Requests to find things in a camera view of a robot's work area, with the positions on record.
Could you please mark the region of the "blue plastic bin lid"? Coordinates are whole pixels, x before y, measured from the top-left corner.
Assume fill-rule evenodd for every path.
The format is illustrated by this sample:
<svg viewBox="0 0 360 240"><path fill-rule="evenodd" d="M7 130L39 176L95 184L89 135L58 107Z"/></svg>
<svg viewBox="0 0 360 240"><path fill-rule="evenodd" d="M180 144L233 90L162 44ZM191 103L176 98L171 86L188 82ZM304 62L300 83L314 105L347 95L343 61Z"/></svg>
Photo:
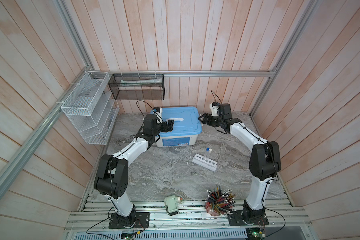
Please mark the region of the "blue plastic bin lid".
<svg viewBox="0 0 360 240"><path fill-rule="evenodd" d="M199 112L195 107L161 108L163 121L174 120L173 130L160 133L161 138L198 135L202 132Z"/></svg>

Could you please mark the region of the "white plastic storage bin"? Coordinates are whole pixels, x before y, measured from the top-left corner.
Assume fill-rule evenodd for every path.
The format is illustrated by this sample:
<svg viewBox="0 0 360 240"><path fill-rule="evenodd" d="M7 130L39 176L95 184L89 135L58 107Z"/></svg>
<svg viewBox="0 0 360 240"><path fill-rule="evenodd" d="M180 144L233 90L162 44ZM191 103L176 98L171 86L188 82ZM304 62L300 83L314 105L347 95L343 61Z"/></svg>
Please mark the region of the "white plastic storage bin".
<svg viewBox="0 0 360 240"><path fill-rule="evenodd" d="M196 135L181 135L175 136L170 133L160 133L160 138L157 137L157 147L177 147L177 146L191 146L196 143L198 138Z"/></svg>

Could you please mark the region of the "blue capped test tube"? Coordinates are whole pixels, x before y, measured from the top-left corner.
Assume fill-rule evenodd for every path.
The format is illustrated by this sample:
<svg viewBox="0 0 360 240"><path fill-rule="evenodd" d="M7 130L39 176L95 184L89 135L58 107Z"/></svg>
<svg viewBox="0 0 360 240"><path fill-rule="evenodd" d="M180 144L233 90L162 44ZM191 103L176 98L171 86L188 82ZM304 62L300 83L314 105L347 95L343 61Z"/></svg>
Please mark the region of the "blue capped test tube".
<svg viewBox="0 0 360 240"><path fill-rule="evenodd" d="M206 153L204 154L204 159L208 159L210 155L210 148L206 148Z"/></svg>

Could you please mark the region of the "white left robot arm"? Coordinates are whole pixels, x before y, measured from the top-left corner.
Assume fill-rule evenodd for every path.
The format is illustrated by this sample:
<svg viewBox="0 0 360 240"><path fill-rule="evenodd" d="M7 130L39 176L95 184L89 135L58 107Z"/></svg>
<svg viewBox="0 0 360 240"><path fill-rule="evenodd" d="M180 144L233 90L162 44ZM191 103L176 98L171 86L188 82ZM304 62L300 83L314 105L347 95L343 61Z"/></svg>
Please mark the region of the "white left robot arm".
<svg viewBox="0 0 360 240"><path fill-rule="evenodd" d="M130 201L126 190L129 180L129 165L142 153L146 152L161 138L160 133L174 129L174 120L163 120L159 114L144 117L139 131L125 148L112 155L103 155L100 159L94 189L112 203L115 213L110 220L131 227L136 222L136 207Z"/></svg>

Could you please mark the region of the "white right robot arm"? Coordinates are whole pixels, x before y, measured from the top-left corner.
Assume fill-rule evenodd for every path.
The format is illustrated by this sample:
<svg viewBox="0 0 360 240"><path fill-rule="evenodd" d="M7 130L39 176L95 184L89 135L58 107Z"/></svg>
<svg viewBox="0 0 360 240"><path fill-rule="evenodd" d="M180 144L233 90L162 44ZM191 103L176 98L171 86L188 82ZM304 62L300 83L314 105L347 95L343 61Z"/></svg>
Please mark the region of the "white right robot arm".
<svg viewBox="0 0 360 240"><path fill-rule="evenodd" d="M211 113L199 117L203 125L221 128L222 133L231 134L251 151L249 170L252 174L250 193L243 204L241 218L244 224L269 223L266 219L265 199L270 184L281 171L279 145L268 141L251 131L240 119L233 118L230 104L213 102Z"/></svg>

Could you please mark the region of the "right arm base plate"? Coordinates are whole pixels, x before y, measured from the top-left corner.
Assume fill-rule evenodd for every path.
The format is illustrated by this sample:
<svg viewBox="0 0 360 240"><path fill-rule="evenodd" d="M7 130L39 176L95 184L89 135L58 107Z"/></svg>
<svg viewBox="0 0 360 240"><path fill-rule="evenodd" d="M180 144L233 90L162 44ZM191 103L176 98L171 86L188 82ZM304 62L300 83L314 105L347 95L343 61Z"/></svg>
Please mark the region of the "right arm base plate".
<svg viewBox="0 0 360 240"><path fill-rule="evenodd" d="M251 209L243 209L235 211L228 215L228 221L230 226L269 225L269 220L264 210L253 211Z"/></svg>

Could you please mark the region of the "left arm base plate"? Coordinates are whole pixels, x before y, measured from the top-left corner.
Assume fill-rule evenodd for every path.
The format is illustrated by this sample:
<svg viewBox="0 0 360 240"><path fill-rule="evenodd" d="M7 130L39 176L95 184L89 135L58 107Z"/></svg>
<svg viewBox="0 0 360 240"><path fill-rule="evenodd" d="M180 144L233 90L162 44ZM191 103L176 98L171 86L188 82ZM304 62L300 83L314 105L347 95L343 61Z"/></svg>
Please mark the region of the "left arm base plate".
<svg viewBox="0 0 360 240"><path fill-rule="evenodd" d="M109 229L146 229L149 227L149 222L149 212L132 212L128 217L113 213L110 218Z"/></svg>

